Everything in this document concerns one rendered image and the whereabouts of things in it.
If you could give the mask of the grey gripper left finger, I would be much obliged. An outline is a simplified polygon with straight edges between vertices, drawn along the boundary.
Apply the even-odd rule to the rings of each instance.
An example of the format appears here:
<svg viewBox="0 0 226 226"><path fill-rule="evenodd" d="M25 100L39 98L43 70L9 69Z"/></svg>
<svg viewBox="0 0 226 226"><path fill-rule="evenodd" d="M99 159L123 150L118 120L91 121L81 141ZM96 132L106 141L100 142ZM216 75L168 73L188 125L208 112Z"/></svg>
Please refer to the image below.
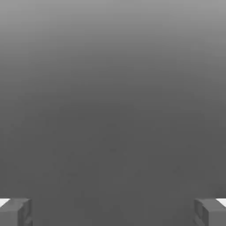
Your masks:
<svg viewBox="0 0 226 226"><path fill-rule="evenodd" d="M0 226L33 226L32 199L0 198Z"/></svg>

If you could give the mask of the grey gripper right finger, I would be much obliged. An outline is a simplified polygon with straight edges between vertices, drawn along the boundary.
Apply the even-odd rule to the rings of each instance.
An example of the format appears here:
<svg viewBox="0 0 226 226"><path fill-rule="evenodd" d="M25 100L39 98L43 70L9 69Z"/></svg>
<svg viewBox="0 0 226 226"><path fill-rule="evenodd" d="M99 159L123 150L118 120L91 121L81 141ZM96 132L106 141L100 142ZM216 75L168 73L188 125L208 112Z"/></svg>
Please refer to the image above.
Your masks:
<svg viewBox="0 0 226 226"><path fill-rule="evenodd" d="M195 199L194 226L226 226L226 198Z"/></svg>

